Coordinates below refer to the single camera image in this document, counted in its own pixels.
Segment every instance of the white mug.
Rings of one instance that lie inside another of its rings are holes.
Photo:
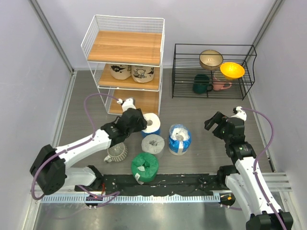
[[[105,157],[104,162],[110,163],[112,161],[123,161],[127,157],[127,154],[127,146],[124,143],[119,143],[107,149],[107,156]]]
[[[131,76],[130,65],[109,64],[110,72],[113,78],[125,80]]]
[[[152,79],[154,79],[154,67],[132,66],[131,74],[136,82],[139,83],[150,82]]]

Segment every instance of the white wall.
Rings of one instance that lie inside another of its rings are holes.
[[[164,65],[175,43],[251,44],[274,0],[38,0],[74,68],[95,14],[165,18]]]
[[[28,1],[0,1],[0,31],[0,223],[20,230],[29,169],[53,140],[69,72]]]
[[[276,169],[289,177],[304,229],[307,189],[307,1],[285,1],[257,47],[256,83],[251,93],[256,109],[272,119],[270,148]],[[261,121],[266,140],[270,126]]]

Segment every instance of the wood grain shelf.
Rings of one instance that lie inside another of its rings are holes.
[[[160,65],[162,34],[99,31],[88,61]]]
[[[125,80],[117,80],[112,77],[109,64],[105,65],[104,71],[101,74],[98,86],[112,87],[112,88],[127,88],[127,89],[144,89],[144,90],[159,90],[160,83],[160,68],[154,68],[153,80],[147,83],[139,83],[134,81],[133,77],[130,76]]]
[[[159,92],[153,91],[139,91],[139,90],[114,90],[116,98],[126,99],[133,97],[135,99],[135,107],[141,108],[143,114],[155,113],[159,115]],[[109,113],[110,114],[122,114],[122,108],[120,104],[117,104],[115,100],[112,100]]]

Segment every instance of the ceramic mug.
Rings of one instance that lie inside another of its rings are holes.
[[[125,80],[131,76],[130,65],[110,64],[110,71],[112,77],[117,80]]]
[[[136,82],[146,83],[154,79],[154,67],[151,66],[132,66],[132,77]]]
[[[226,90],[229,89],[232,86],[232,83],[226,80],[220,80],[216,77],[216,73],[213,74],[213,90],[219,91],[219,90]]]
[[[197,94],[213,90],[212,80],[206,74],[197,74],[194,78],[193,91]]]
[[[127,146],[123,142],[121,142],[107,149],[107,156],[105,157],[104,162],[110,163],[112,161],[123,161],[127,157],[127,154]]]

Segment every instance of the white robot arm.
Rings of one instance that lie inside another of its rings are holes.
[[[256,153],[245,141],[244,135],[246,113],[242,107],[234,108],[233,112],[235,115],[232,117],[217,112],[211,119],[205,121],[206,130],[214,124],[218,125],[213,134],[225,141],[226,154],[233,162],[233,165],[220,167],[217,172],[217,182],[224,188],[229,188],[234,194],[244,212],[247,230],[282,229],[276,211],[287,229],[291,229],[293,224],[291,214],[283,212],[272,196],[258,163],[254,167]]]
[[[133,98],[125,101],[119,99],[118,103],[123,109],[122,116],[118,116],[114,122],[103,125],[96,131],[94,138],[93,135],[89,135],[69,145],[56,148],[46,145],[41,149],[30,169],[33,177],[45,161],[64,152],[49,162],[38,175],[37,183],[45,195],[53,194],[69,185],[83,185],[90,191],[99,189],[102,175],[94,166],[89,165],[85,168],[72,168],[72,166],[93,153],[123,142],[131,133],[142,131],[147,126],[142,111],[135,108]]]

